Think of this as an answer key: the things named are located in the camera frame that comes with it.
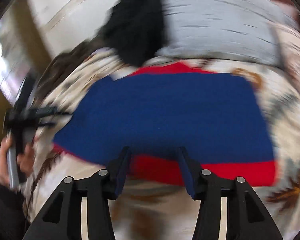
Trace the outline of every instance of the gray cloth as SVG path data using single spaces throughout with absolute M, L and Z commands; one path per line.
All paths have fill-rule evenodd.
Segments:
M 163 0 L 169 44 L 157 55 L 280 66 L 270 22 L 297 23 L 270 0 Z

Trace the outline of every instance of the black garment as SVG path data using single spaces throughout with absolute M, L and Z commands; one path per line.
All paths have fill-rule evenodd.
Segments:
M 0 239 L 22 240 L 28 221 L 23 214 L 24 197 L 0 185 Z
M 101 34 L 124 63 L 140 67 L 162 47 L 163 29 L 161 0 L 121 0 Z

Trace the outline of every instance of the metal pin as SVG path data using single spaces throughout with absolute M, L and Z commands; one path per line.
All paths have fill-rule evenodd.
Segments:
M 201 171 L 201 173 L 202 173 L 203 175 L 209 176 L 209 175 L 211 174 L 211 171 L 209 171 L 209 170 L 207 170 L 207 169 L 204 169 L 204 170 Z
M 244 179 L 244 177 L 237 177 L 237 182 L 239 183 L 244 183 L 246 180 Z
M 100 171 L 98 172 L 98 174 L 99 174 L 100 176 L 106 176 L 106 175 L 108 174 L 108 171 L 107 171 L 107 170 L 100 170 Z
M 71 177 L 66 177 L 64 180 L 63 180 L 64 183 L 68 184 L 70 182 L 72 182 L 72 178 Z

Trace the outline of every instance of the human hand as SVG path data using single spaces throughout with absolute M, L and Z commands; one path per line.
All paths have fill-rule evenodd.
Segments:
M 7 152 L 12 146 L 13 140 L 11 136 L 3 138 L 0 146 L 0 184 L 9 188 L 9 172 L 7 164 Z M 32 144 L 27 144 L 25 152 L 18 154 L 17 164 L 20 170 L 26 174 L 27 177 L 33 172 L 34 164 L 34 150 Z

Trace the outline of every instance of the white wall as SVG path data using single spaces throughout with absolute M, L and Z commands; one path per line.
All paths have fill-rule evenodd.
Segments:
M 52 57 L 95 36 L 118 0 L 28 0 Z

